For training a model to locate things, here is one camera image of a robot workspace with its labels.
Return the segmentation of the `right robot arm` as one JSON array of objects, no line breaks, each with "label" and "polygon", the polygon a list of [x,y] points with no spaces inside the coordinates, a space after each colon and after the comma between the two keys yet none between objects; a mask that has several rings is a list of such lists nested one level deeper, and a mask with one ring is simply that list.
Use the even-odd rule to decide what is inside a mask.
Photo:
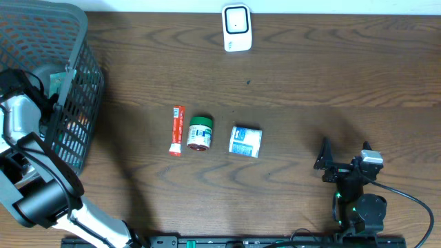
[{"label": "right robot arm", "polygon": [[375,182],[382,168],[381,153],[372,150],[368,142],[363,143],[360,154],[350,163],[338,163],[333,159],[329,140],[323,140],[314,169],[324,172],[324,182],[336,184],[332,211],[341,228],[338,239],[375,236],[384,229],[387,201],[364,192],[364,186]]}]

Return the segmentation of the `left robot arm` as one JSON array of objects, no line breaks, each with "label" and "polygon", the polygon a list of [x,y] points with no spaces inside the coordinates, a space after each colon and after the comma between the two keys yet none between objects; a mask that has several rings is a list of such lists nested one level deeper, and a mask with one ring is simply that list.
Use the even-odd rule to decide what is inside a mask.
[{"label": "left robot arm", "polygon": [[12,104],[15,100],[30,101],[31,110],[23,113],[26,123],[40,119],[48,100],[43,88],[33,86],[24,71],[1,72],[1,137],[8,149],[22,155],[39,174],[22,189],[16,188],[9,175],[1,174],[1,204],[18,223],[24,227],[63,229],[76,235],[74,240],[64,240],[64,247],[198,247],[203,243],[176,236],[143,238],[124,221],[101,211],[84,196],[84,188],[72,168],[40,139],[38,125],[14,138],[13,120],[20,115]]}]

